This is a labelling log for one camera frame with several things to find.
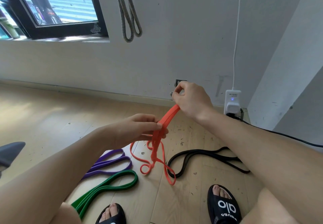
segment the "white wall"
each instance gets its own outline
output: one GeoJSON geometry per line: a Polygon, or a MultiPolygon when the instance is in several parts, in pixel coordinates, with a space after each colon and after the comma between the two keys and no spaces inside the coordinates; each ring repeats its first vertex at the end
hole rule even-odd
{"type": "Polygon", "coordinates": [[[253,125],[272,130],[323,66],[321,2],[300,0],[248,106],[253,125]]]}
{"type": "MultiPolygon", "coordinates": [[[[242,106],[298,2],[242,0],[236,64],[242,106]]],[[[143,36],[130,44],[122,39],[117,0],[100,4],[110,43],[2,41],[0,78],[158,98],[170,98],[175,79],[187,79],[223,104],[232,86],[238,0],[134,0],[143,36]]]]}
{"type": "MultiPolygon", "coordinates": [[[[323,68],[277,124],[275,131],[323,145],[323,68]]],[[[313,147],[323,152],[323,148],[313,147]]]]}

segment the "gray rope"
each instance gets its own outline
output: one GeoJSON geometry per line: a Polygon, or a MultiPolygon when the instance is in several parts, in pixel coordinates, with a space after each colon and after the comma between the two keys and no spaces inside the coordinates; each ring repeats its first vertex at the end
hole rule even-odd
{"type": "Polygon", "coordinates": [[[118,3],[119,3],[119,10],[120,10],[120,16],[121,16],[122,35],[124,40],[127,43],[130,43],[132,42],[134,35],[136,35],[137,37],[140,37],[142,35],[142,28],[140,26],[139,19],[137,17],[135,6],[133,5],[132,0],[128,0],[130,16],[129,16],[125,1],[118,0],[118,3]],[[130,32],[131,32],[130,38],[127,38],[125,18],[130,27],[130,32]],[[135,28],[135,22],[138,27],[139,33],[137,33],[137,30],[135,28]]]}

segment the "person's left arm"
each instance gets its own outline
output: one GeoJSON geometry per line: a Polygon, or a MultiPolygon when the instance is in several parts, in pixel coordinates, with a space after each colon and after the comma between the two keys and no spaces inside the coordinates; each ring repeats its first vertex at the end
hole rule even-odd
{"type": "Polygon", "coordinates": [[[0,223],[49,223],[67,195],[106,150],[150,140],[152,131],[161,128],[155,116],[148,114],[136,114],[97,128],[3,185],[0,223]]]}

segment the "black window frame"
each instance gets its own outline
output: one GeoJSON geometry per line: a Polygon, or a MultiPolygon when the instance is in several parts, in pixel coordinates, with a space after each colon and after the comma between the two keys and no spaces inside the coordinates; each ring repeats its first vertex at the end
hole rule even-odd
{"type": "Polygon", "coordinates": [[[99,0],[92,0],[98,18],[97,21],[41,26],[37,25],[25,0],[7,0],[7,2],[11,8],[12,14],[14,14],[12,15],[12,18],[24,34],[31,39],[63,38],[83,35],[108,37],[107,27],[104,22],[99,0]],[[100,27],[100,31],[98,34],[95,34],[94,28],[98,30],[97,27],[100,27]]]}

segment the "orange resistance band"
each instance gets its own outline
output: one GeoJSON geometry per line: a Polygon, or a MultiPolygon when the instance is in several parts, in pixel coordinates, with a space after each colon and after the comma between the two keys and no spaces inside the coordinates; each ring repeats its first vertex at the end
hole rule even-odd
{"type": "Polygon", "coordinates": [[[154,131],[154,133],[152,134],[152,138],[151,138],[151,141],[148,141],[147,142],[147,148],[152,150],[151,152],[151,160],[152,160],[152,163],[150,163],[148,160],[145,160],[145,159],[141,159],[141,158],[138,158],[136,157],[135,155],[133,155],[132,153],[132,147],[134,145],[134,142],[130,144],[130,153],[131,155],[141,161],[141,162],[145,162],[145,164],[143,164],[141,167],[140,167],[140,172],[142,174],[148,174],[152,168],[154,168],[155,166],[155,162],[160,162],[164,165],[164,172],[165,172],[165,176],[169,182],[169,184],[171,185],[174,185],[175,182],[176,182],[176,177],[174,177],[174,181],[172,182],[171,179],[169,178],[169,175],[167,174],[167,169],[169,169],[170,172],[172,172],[175,176],[175,172],[169,168],[167,165],[166,165],[166,162],[165,162],[165,151],[164,151],[164,145],[163,143],[160,141],[163,137],[163,135],[165,134],[165,130],[167,128],[167,126],[169,125],[169,123],[171,122],[171,120],[173,119],[173,117],[175,116],[175,114],[180,110],[180,107],[178,105],[175,105],[173,106],[164,116],[163,118],[159,121],[160,124],[163,125],[162,129],[160,131],[154,131]],[[161,148],[163,150],[163,161],[161,161],[159,158],[157,158],[157,150],[158,150],[158,147],[159,147],[159,144],[161,144],[161,148]],[[148,171],[147,172],[143,172],[142,171],[142,168],[143,166],[147,166],[148,167],[148,171]]]}

